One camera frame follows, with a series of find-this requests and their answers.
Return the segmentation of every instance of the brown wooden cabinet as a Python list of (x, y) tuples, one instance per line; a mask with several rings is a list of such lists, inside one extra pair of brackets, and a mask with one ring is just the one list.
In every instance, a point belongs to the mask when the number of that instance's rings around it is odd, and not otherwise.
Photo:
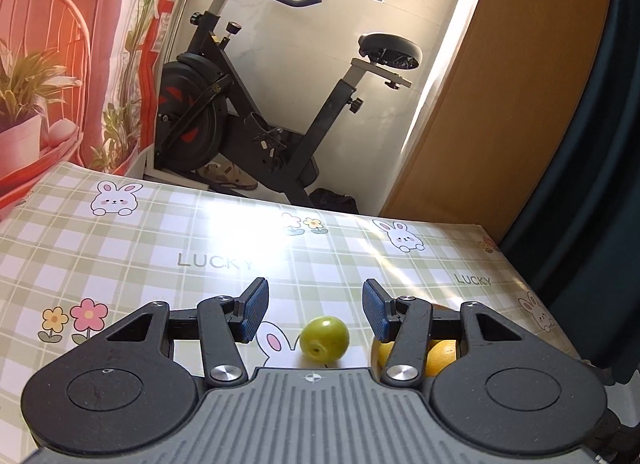
[(479, 0), (381, 215), (481, 224), (499, 241), (553, 157), (609, 0)]

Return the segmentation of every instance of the teal curtain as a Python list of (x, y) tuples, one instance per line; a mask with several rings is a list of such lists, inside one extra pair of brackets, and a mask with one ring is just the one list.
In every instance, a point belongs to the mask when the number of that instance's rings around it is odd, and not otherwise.
[(500, 245), (580, 355), (621, 383), (640, 362), (639, 109), (640, 0), (610, 0), (574, 117)]

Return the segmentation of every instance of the beige sandal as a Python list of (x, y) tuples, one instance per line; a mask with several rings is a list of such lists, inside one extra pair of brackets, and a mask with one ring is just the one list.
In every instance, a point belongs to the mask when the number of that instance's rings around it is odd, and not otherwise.
[(231, 189), (252, 191), (258, 187), (256, 179), (228, 160), (222, 163), (212, 162), (196, 172), (201, 177)]

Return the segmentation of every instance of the black bag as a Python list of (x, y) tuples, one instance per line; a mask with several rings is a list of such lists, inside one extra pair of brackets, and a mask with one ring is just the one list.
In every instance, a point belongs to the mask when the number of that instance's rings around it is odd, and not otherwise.
[(360, 214), (355, 199), (349, 195), (338, 195), (338, 193), (328, 189), (318, 188), (311, 192), (309, 198), (318, 209), (351, 213), (353, 215)]

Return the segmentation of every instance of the green fruit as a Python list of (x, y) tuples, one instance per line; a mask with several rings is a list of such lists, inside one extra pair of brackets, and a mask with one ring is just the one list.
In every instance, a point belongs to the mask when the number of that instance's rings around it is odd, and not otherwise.
[(321, 316), (312, 320), (300, 333), (300, 349), (316, 363), (333, 363), (340, 359), (349, 347), (347, 325), (333, 316)]

